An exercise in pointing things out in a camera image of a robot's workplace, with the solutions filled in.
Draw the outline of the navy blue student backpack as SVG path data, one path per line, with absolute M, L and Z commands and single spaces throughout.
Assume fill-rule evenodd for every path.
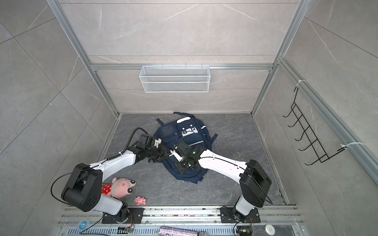
M 160 127 L 155 132 L 154 137 L 161 139 L 167 148 L 171 148 L 180 141 L 184 141 L 190 147 L 202 146 L 211 150 L 212 144 L 218 135 L 215 133 L 213 136 L 210 136 L 207 126 L 194 115 L 181 112 L 177 112 L 176 114 L 182 116 L 182 118 L 166 124 L 160 119 L 156 119 Z M 181 174 L 175 165 L 177 161 L 176 157 L 170 156 L 162 160 L 161 163 L 179 181 L 197 184 L 203 180 L 204 175 L 207 173 L 206 169 L 194 166 L 184 174 Z

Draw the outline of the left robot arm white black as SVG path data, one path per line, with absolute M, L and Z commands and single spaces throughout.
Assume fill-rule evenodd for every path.
M 145 158 L 154 162 L 167 159 L 170 150 L 164 146 L 160 138 L 148 134 L 137 127 L 131 134 L 124 149 L 105 160 L 90 165 L 80 163 L 68 176 L 61 196 L 58 198 L 50 188 L 51 196 L 57 201 L 74 206 L 83 212 L 91 210 L 110 215 L 120 215 L 127 212 L 127 204 L 110 194 L 101 192 L 102 183 L 118 171 L 132 166 Z

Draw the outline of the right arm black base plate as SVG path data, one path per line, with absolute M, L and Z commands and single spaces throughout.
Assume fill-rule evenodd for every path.
M 243 215 L 236 210 L 236 207 L 223 206 L 219 208 L 221 223 L 260 223 L 261 219 L 256 208 L 252 209 L 248 215 Z

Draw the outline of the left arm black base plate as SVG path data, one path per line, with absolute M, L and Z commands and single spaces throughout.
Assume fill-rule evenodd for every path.
M 116 215 L 103 214 L 102 224 L 140 224 L 143 217 L 144 208 L 132 207 L 122 208 Z

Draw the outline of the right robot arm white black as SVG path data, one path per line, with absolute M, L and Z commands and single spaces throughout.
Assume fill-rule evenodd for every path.
M 180 141 L 171 149 L 178 171 L 183 174 L 194 166 L 220 173 L 240 185 L 242 195 L 232 209 L 225 207 L 226 220 L 245 223 L 258 215 L 258 208 L 265 201 L 271 202 L 268 192 L 272 181 L 262 166 L 255 160 L 236 161 L 220 156 L 202 146 L 189 146 Z

